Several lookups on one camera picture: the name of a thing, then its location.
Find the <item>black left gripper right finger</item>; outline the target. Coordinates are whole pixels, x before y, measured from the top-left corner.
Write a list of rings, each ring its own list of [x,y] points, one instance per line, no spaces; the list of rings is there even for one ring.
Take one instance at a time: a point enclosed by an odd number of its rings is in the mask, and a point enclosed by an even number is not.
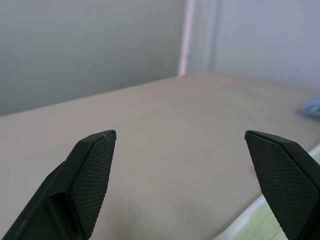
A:
[[[263,196],[289,240],[320,238],[320,165],[296,142],[248,130],[244,139]]]

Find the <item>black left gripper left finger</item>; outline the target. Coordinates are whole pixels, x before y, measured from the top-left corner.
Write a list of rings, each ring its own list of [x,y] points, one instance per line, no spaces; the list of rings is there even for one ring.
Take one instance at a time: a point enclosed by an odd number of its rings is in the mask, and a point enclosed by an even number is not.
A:
[[[108,189],[117,133],[80,140],[41,183],[5,240],[88,240]]]

